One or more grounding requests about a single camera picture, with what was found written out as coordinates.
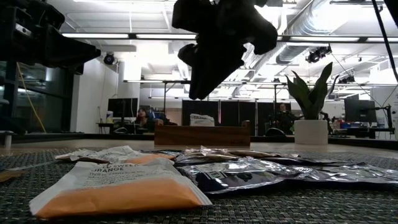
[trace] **woven mat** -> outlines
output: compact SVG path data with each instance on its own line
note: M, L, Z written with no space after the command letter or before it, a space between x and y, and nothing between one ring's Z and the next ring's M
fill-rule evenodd
M40 164L75 149L0 157L5 169ZM398 160L355 153L299 152L303 157L351 159L398 170ZM0 183L0 223L398 223L398 187L385 185L308 185L288 183L266 189L210 197L211 207L193 210L36 220L29 201L56 183L73 164L27 169Z

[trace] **computer monitor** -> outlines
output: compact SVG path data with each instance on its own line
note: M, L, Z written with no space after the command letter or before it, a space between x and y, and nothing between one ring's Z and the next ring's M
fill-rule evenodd
M377 122L374 101L345 99L344 106L346 110L346 121Z
M137 107L137 98L109 99L108 101L108 111L113 111L114 118L134 118L137 116Z

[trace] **black partition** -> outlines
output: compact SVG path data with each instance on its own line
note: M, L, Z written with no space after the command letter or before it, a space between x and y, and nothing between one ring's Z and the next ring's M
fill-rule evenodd
M239 125L242 121L250 121L250 133L256 135L256 103L255 102L239 102Z
M221 125L238 127L239 123L239 103L237 101L221 102Z
M214 118L215 125L218 121L218 101L198 101L198 100L183 100L182 101L182 125L190 125L190 115L200 114L208 115Z
M282 103L276 104L276 112L279 111L279 107ZM287 110L291 110L290 103L283 103L286 106ZM258 125L259 125L259 132L258 136L264 136L266 134L266 126L271 119L274 119L274 103L257 103L257 111L258 111Z

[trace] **person sitting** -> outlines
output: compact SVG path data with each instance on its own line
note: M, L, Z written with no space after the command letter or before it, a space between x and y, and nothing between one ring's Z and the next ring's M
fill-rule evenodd
M151 118L144 108L138 110L136 123L141 129L146 129L148 132L155 131L155 119Z
M291 135L293 132L290 128L293 126L294 121L302 117L296 117L292 112L286 109L286 105L283 103L279 106L280 111L277 113L276 121L277 128L283 131L286 135Z

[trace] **window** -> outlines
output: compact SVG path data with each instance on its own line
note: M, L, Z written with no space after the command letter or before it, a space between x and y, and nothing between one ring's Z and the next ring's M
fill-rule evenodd
M62 131L63 100L34 91L28 91L28 94L46 131ZM19 120L19 123L25 124L24 128L26 128L28 132L42 132L41 125L33 112L25 89L23 88L18 89L15 118Z
M25 85L38 117L46 132L59 133L70 130L72 107L73 75L61 68L19 64ZM0 62L0 72L4 72L6 85L0 88L9 105L0 106L2 115L10 117L28 133L43 132L32 106L28 100L17 63Z
M64 94L66 74L61 68L47 68L39 64L31 66L20 63L19 65L28 89Z

